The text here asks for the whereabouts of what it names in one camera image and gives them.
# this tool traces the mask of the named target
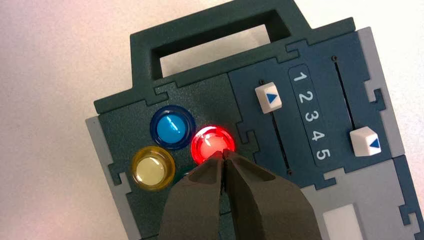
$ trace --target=red button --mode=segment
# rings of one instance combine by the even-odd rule
[[[236,144],[228,131],[220,126],[205,126],[196,133],[191,141],[191,156],[198,165],[202,164],[216,151],[222,152],[224,149],[234,152]]]

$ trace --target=number 1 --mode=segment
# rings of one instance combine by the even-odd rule
[[[305,78],[307,78],[308,76],[306,76],[306,74],[304,74],[303,72],[300,72],[300,76],[298,76],[298,77],[295,77],[294,79],[293,79],[293,81],[299,81],[299,80],[302,80],[302,79],[305,79]]]

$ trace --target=number 2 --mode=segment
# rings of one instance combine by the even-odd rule
[[[312,94],[311,91],[307,91],[306,94],[308,94],[309,96],[305,96],[303,94],[299,94],[299,99],[300,99],[300,102],[302,104],[304,103],[304,99],[305,100],[308,100],[308,101],[311,101],[314,98],[314,95]]]
[[[305,114],[305,119],[308,122],[312,122],[315,119],[318,119],[320,117],[320,114],[318,113],[318,111],[313,111],[313,114],[310,114],[309,112],[307,112]]]
[[[324,149],[316,152],[317,159],[324,160],[326,157],[331,157],[330,150]]]

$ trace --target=number 4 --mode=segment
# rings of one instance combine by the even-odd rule
[[[324,133],[321,133],[319,131],[313,131],[313,138],[312,140],[318,141],[318,139],[325,137],[326,135]]]

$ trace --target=blue panel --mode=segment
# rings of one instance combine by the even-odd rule
[[[396,169],[399,185],[402,189],[403,200],[405,204],[399,207],[403,225],[411,224],[408,214],[415,213],[418,220],[419,233],[415,234],[415,240],[424,240],[424,221],[412,181],[410,168],[405,155],[393,158],[394,168]]]
[[[390,159],[380,117],[384,100],[377,94],[376,102],[368,101],[369,74],[358,34],[312,46],[300,41],[287,50],[299,57],[282,63],[272,58],[228,73],[243,119],[237,125],[240,136],[247,131],[256,136],[256,163],[300,187],[321,189],[336,184],[324,180],[324,173],[338,168],[348,173]],[[259,81],[274,82],[282,108],[262,113],[254,92]],[[382,152],[356,157],[349,132],[364,126],[378,134]]]

